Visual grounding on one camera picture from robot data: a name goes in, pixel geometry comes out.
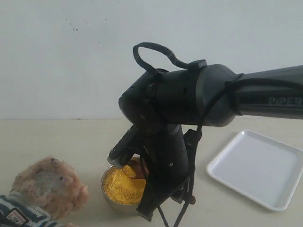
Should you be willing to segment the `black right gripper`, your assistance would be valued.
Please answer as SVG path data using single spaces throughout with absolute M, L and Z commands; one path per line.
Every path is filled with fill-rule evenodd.
M 177 203 L 184 203 L 181 221 L 188 205 L 194 205 L 196 198 L 192 194 L 192 163 L 196 149 L 196 131 L 182 131 L 180 125 L 167 125 L 155 135 L 142 137 L 140 158 L 146 164 L 146 187 L 137 211 L 147 221 L 152 220 L 153 212 L 172 198 Z

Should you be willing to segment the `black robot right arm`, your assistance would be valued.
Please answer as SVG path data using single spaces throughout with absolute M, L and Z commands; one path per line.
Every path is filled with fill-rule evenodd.
M 242 115 L 302 119 L 303 68 L 250 74 L 236 74 L 221 64 L 157 69 L 139 77 L 118 103 L 132 123 L 121 151 L 140 156 L 147 180 L 137 211 L 151 221 L 153 212 L 172 198 L 183 204 L 178 225 L 194 197 L 202 128 L 223 127 Z

